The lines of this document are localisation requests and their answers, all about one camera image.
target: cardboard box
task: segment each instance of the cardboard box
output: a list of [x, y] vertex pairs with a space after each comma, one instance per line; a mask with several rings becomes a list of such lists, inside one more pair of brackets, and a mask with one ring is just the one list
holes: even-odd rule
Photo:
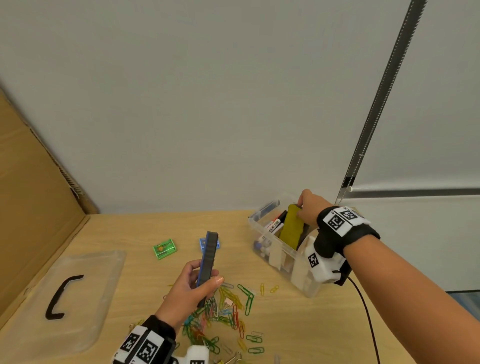
[[0, 92], [0, 328], [88, 221], [67, 176]]

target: black cable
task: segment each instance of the black cable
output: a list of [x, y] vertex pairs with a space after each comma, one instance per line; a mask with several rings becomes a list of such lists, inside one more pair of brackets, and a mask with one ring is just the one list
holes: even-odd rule
[[[334, 270], [332, 273], [340, 273], [340, 271], [339, 270]], [[361, 301], [363, 302], [363, 307], [365, 307], [365, 312], [367, 313], [368, 324], [370, 325], [370, 332], [372, 333], [372, 340], [373, 340], [373, 346], [375, 348], [375, 355], [377, 356], [377, 363], [381, 364], [380, 363], [380, 356], [378, 355], [377, 341], [375, 340], [375, 334], [373, 333], [372, 320], [370, 320], [370, 314], [368, 313], [367, 304], [365, 303], [365, 300], [363, 299], [363, 296], [361, 295], [361, 292], [360, 292], [359, 288], [357, 287], [357, 285], [355, 284], [355, 282], [353, 281], [353, 279], [350, 278], [349, 276], [345, 276], [344, 274], [342, 274], [342, 276], [344, 276], [350, 282], [352, 282], [353, 286], [355, 287], [355, 289], [357, 290], [357, 292], [360, 295]]]

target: black handle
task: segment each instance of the black handle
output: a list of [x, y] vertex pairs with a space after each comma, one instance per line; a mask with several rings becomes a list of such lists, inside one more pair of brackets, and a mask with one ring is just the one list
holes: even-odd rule
[[67, 278], [66, 280], [63, 281], [63, 283], [60, 285], [60, 287], [57, 289], [57, 291], [55, 292], [55, 294], [53, 295], [52, 297], [52, 300], [50, 301], [50, 303], [48, 304], [48, 307], [47, 307], [47, 311], [45, 312], [45, 318], [47, 320], [60, 320], [63, 316], [65, 316], [64, 313], [57, 313], [57, 314], [54, 314], [52, 311], [53, 311], [53, 308], [55, 307], [55, 305], [57, 304], [57, 302], [59, 301], [60, 299], [60, 296], [61, 294], [63, 293], [63, 290], [65, 289], [65, 287], [67, 286], [68, 282], [72, 281], [72, 280], [78, 280], [78, 279], [82, 279], [84, 277], [83, 274], [79, 275], [79, 276], [72, 276], [70, 278]]

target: yellow sponge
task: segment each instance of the yellow sponge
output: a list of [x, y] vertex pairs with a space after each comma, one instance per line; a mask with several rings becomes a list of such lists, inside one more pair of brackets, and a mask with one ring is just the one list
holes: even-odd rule
[[280, 240], [294, 250], [297, 250], [297, 245], [303, 232], [303, 220], [297, 216], [297, 212], [300, 210], [301, 208], [297, 205], [288, 206], [287, 216], [279, 236]]

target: green pencil sharpener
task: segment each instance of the green pencil sharpener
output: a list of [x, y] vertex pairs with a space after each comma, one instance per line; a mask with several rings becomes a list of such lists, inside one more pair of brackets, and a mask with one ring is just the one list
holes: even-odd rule
[[156, 258], [158, 260], [169, 256], [177, 251], [173, 240], [168, 239], [166, 242], [160, 243], [159, 245], [154, 245], [153, 250], [155, 252]]

